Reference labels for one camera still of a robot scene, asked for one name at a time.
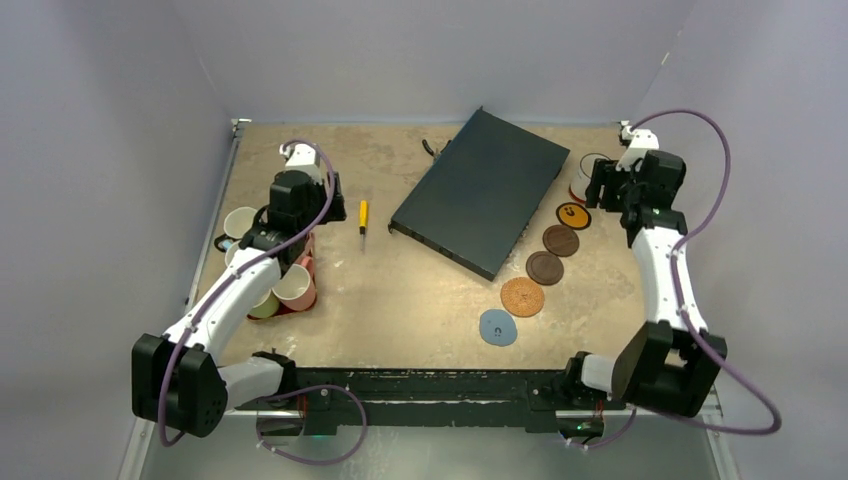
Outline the orange smiley coaster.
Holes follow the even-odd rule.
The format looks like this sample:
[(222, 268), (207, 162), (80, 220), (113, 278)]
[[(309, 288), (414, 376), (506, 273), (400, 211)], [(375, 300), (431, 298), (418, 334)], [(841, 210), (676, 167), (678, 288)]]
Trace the orange smiley coaster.
[(575, 231), (589, 228), (592, 224), (590, 212), (580, 203), (566, 202), (556, 208), (555, 215), (560, 224)]

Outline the dark wooden coaster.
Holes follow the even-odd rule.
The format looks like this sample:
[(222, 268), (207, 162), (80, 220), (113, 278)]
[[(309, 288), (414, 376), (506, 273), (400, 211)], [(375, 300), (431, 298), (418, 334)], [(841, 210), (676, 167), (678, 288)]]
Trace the dark wooden coaster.
[(543, 246), (548, 252), (558, 257), (570, 257), (580, 247), (577, 233), (566, 225), (552, 225), (542, 235)]
[(543, 286), (555, 285), (564, 275), (562, 261), (548, 251), (532, 253), (526, 261), (525, 269), (529, 278)]

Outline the pink mug front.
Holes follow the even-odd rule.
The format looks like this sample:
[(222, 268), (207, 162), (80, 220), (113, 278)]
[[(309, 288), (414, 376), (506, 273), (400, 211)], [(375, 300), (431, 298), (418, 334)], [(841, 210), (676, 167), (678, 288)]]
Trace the pink mug front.
[(289, 267), (271, 292), (286, 308), (302, 312), (316, 301), (317, 290), (314, 280), (314, 259), (304, 256)]

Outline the woven cork coaster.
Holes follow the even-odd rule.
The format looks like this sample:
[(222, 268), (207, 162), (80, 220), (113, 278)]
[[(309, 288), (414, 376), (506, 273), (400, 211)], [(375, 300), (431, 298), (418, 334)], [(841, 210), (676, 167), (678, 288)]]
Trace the woven cork coaster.
[(536, 315), (545, 303), (542, 288), (528, 277), (506, 281), (501, 288), (500, 299), (507, 312), (521, 318)]

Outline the blue grey smiley coaster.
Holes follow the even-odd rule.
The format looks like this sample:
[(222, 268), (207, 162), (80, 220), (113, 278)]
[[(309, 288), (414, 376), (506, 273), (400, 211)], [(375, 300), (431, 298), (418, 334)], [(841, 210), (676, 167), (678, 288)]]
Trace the blue grey smiley coaster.
[(498, 347), (510, 346), (518, 337), (513, 317), (502, 309), (489, 309), (480, 315), (479, 333), (484, 342)]

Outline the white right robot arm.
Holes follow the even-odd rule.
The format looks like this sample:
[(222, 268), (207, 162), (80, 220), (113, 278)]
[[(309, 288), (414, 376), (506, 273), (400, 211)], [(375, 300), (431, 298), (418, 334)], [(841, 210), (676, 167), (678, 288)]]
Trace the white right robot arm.
[(649, 151), (627, 168), (600, 160), (602, 215), (547, 193), (566, 152), (452, 152), (359, 249), (322, 237), (328, 355), (411, 370), (573, 370), (564, 399), (600, 391), (693, 416), (717, 375), (670, 207), (685, 165)]

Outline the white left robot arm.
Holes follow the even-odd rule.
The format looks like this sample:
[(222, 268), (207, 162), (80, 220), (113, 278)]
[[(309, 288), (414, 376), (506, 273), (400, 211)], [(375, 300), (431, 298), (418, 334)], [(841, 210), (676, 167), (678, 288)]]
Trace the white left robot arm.
[(275, 409), (292, 405), (298, 382), (285, 373), (290, 365), (285, 356), (259, 352), (231, 367), (219, 366), (218, 360), (261, 296), (305, 257), (314, 228), (346, 217), (337, 172), (278, 173), (268, 204), (235, 237), (237, 251), (224, 273), (163, 334), (144, 334), (133, 345), (133, 414), (161, 431), (203, 438), (225, 411), (246, 402), (261, 397)]

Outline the green cup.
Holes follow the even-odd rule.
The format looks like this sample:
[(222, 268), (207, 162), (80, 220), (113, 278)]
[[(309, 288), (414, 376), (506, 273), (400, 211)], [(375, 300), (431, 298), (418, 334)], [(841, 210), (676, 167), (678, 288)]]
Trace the green cup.
[(270, 318), (276, 315), (278, 309), (278, 298), (271, 291), (267, 291), (249, 311), (248, 317), (252, 319)]

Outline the dark flat metal box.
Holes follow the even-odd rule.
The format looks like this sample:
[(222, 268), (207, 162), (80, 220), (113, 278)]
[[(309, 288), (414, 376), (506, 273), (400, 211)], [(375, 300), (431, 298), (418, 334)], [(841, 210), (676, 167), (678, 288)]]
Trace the dark flat metal box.
[(569, 155), (568, 148), (479, 108), (388, 228), (492, 281)]

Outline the yellow handled screwdriver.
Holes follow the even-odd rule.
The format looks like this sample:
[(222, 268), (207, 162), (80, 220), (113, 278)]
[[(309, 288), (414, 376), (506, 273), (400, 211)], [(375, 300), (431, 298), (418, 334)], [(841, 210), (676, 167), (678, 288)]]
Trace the yellow handled screwdriver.
[(358, 229), (360, 235), (360, 251), (365, 252), (366, 238), (369, 225), (369, 204), (362, 200), (359, 205)]

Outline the aluminium table rail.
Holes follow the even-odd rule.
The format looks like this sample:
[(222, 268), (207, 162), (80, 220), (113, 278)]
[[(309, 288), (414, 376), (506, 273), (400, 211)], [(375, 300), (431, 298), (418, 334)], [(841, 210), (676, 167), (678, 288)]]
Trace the aluminium table rail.
[(253, 120), (249, 118), (234, 118), (231, 120), (232, 135), (229, 141), (229, 150), (225, 157), (222, 170), (220, 171), (221, 176), (218, 180), (217, 189), (215, 190), (215, 197), (211, 204), (211, 213), (209, 216), (209, 222), (207, 224), (207, 230), (203, 237), (203, 242), (201, 244), (201, 249), (192, 277), (192, 281), (187, 295), (184, 299), (183, 313), (188, 313), (194, 304), (200, 280), (202, 277), (203, 268), (206, 262), (206, 257), (209, 253), (209, 250), (213, 247), (213, 239), (215, 238), (216, 225), (220, 215), (220, 209), (223, 204), (227, 185), (231, 177), (233, 165), (238, 155), (238, 151), (242, 143), (242, 138), (244, 136), (244, 132), (247, 128), (247, 125), (252, 122)]

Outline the black handled pliers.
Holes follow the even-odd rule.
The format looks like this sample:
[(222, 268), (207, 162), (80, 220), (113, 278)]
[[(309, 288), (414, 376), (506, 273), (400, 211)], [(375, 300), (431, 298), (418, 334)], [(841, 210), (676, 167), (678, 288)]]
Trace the black handled pliers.
[(439, 148), (438, 146), (431, 145), (426, 139), (421, 140), (421, 144), (425, 152), (430, 155), (433, 159), (433, 162), (436, 162), (439, 157), (444, 153), (444, 150), (451, 144), (452, 140), (449, 139), (445, 142), (445, 144)]

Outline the black front base frame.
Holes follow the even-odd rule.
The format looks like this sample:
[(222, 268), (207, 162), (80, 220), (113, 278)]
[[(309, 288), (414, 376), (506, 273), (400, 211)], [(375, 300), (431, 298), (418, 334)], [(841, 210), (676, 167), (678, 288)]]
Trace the black front base frame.
[(579, 384), (569, 370), (450, 370), (298, 367), (287, 375), (293, 399), (259, 399), (247, 410), (289, 411), (308, 435), (340, 426), (509, 427), (576, 434), (596, 411), (623, 403)]

